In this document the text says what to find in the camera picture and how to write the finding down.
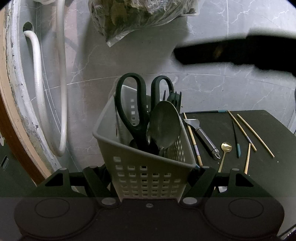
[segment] plastic bag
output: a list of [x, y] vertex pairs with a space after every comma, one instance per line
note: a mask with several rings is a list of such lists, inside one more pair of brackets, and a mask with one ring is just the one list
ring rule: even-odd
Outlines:
[[204, 0], [89, 0], [97, 30], [109, 47], [128, 33], [166, 24], [181, 15], [197, 15]]
[[55, 0], [33, 0], [33, 1], [40, 2], [43, 5], [48, 5], [48, 4], [51, 4], [51, 3], [55, 2]]

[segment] white plastic basket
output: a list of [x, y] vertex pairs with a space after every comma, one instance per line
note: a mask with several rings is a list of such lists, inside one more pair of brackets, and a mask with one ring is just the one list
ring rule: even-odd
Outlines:
[[[126, 117], [137, 125], [136, 90], [123, 85], [121, 102]], [[181, 125], [178, 140], [169, 148], [168, 158], [129, 147], [133, 139], [115, 108], [114, 96], [107, 102], [95, 127], [97, 139], [112, 183], [123, 198], [176, 198], [180, 200], [195, 159], [185, 128]]]

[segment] white pipe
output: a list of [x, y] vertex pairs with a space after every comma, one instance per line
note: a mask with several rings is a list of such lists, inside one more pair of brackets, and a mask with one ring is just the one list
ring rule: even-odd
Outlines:
[[33, 62], [34, 62], [34, 79], [35, 79], [35, 92], [37, 99], [37, 108], [40, 119], [41, 129], [43, 131], [45, 140], [56, 156], [62, 156], [66, 149], [67, 140], [67, 86], [66, 86], [66, 53], [65, 53], [65, 33], [64, 33], [64, 6], [65, 0], [57, 1], [56, 11], [56, 29], [57, 29], [57, 49], [59, 55], [59, 72], [61, 82], [61, 103], [62, 103], [62, 124], [61, 124], [61, 140], [59, 148], [55, 148], [51, 136], [49, 126], [49, 119], [45, 106], [43, 79], [42, 79], [42, 66], [41, 66], [41, 52], [39, 40], [33, 31], [24, 31], [26, 37], [32, 42], [33, 47]]

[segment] black scissor handle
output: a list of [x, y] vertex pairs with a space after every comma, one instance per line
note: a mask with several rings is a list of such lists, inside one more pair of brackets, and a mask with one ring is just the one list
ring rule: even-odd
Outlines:
[[[121, 104], [121, 88], [124, 80], [128, 77], [134, 78], [137, 82], [137, 107], [139, 114], [139, 124], [136, 126], [133, 126], [129, 122], [126, 115], [124, 114]], [[136, 73], [127, 73], [120, 77], [115, 90], [115, 106], [122, 122], [135, 139], [138, 149], [148, 151], [146, 131], [149, 123], [149, 114], [147, 112], [146, 84], [140, 75]]]
[[159, 83], [161, 80], [165, 80], [168, 84], [169, 96], [170, 94], [174, 93], [174, 86], [172, 81], [169, 77], [164, 75], [157, 76], [151, 83], [151, 105], [150, 105], [150, 112], [154, 109], [154, 107], [158, 104], [160, 99], [159, 94]]

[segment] large metal spoon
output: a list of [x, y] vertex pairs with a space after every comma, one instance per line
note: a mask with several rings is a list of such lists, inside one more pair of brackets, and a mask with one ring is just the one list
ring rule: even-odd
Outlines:
[[224, 154], [223, 154], [223, 158], [222, 158], [222, 161], [221, 161], [221, 163], [220, 163], [220, 167], [219, 167], [218, 172], [221, 172], [221, 170], [222, 170], [222, 165], [223, 165], [223, 162], [224, 162], [225, 154], [226, 154], [227, 152], [230, 152], [230, 151], [231, 151], [232, 146], [231, 146], [231, 144], [228, 143], [228, 142], [223, 142], [222, 145], [221, 145], [221, 149], [222, 149], [222, 151], [224, 152]]
[[160, 156], [180, 135], [179, 114], [172, 103], [159, 102], [150, 116], [149, 134], [160, 149]]

